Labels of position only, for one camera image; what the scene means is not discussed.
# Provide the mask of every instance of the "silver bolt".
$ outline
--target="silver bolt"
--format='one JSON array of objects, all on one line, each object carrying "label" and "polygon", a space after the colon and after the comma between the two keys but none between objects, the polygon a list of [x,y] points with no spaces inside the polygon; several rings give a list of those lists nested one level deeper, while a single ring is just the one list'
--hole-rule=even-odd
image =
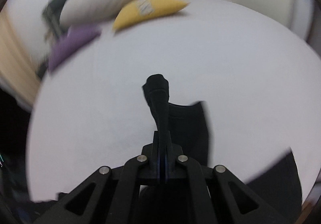
[{"label": "silver bolt", "polygon": [[180,162],[184,162],[184,161],[187,161],[188,160],[188,157],[186,155],[180,155],[178,156],[178,160]]},{"label": "silver bolt", "polygon": [[145,155],[140,155],[137,157],[137,161],[139,161],[139,162],[144,162],[146,160],[147,160],[147,156],[145,156]]},{"label": "silver bolt", "polygon": [[215,170],[219,173],[225,172],[226,168],[223,165],[218,165],[215,167]]},{"label": "silver bolt", "polygon": [[100,174],[107,174],[108,172],[109,172],[109,167],[107,167],[107,166],[102,166],[99,168]]}]

